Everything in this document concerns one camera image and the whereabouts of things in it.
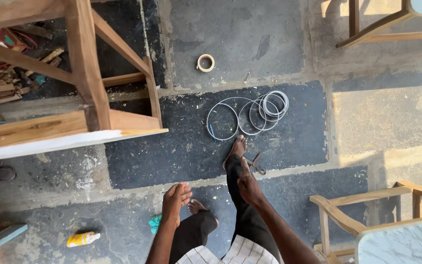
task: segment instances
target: masking tape roll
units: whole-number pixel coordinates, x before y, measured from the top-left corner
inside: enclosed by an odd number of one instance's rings
[[[208,59],[210,59],[210,60],[211,60],[211,67],[209,67],[208,69],[204,69],[204,68],[203,68],[203,67],[201,67],[201,65],[200,65],[200,61],[201,61],[203,58],[208,58]],[[203,55],[201,55],[201,56],[198,58],[198,69],[200,69],[200,71],[202,71],[202,72],[209,72],[209,71],[211,71],[213,68],[214,68],[214,58],[213,58],[211,55],[209,55],[209,54],[203,54]]]

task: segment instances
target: hand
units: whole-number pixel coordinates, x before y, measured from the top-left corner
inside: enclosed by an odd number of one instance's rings
[[[191,188],[187,187],[187,183],[181,182],[174,184],[164,195],[162,203],[162,221],[170,222],[175,228],[180,225],[180,208],[190,201]]]
[[[237,179],[240,194],[243,200],[253,207],[261,206],[266,201],[265,195],[244,157],[241,157],[241,164],[243,171],[239,179]]]

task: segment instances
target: white primer paint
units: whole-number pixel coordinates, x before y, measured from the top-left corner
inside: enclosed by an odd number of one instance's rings
[[[59,137],[55,139],[0,147],[0,159],[26,156],[73,147],[84,147],[89,145],[132,139],[154,134],[158,133],[142,134],[135,136],[122,136],[121,130],[101,130],[95,132],[86,132],[71,136]]]

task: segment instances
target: blue pen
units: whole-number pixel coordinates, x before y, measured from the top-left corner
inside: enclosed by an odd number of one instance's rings
[[[214,131],[212,130],[212,126],[210,124],[210,129],[211,129],[211,135],[212,135],[212,139],[214,139],[214,142],[216,141],[216,138],[214,137]]]

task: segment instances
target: scissors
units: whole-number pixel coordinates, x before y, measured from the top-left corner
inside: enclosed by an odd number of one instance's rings
[[[260,155],[261,153],[258,153],[258,155],[256,156],[256,158],[253,161],[249,161],[249,159],[245,158],[245,161],[250,165],[251,168],[256,168],[256,171],[258,171],[258,173],[260,173],[261,175],[265,175],[266,174],[266,170],[264,167],[257,165],[256,163],[258,162],[258,160],[260,159]]]

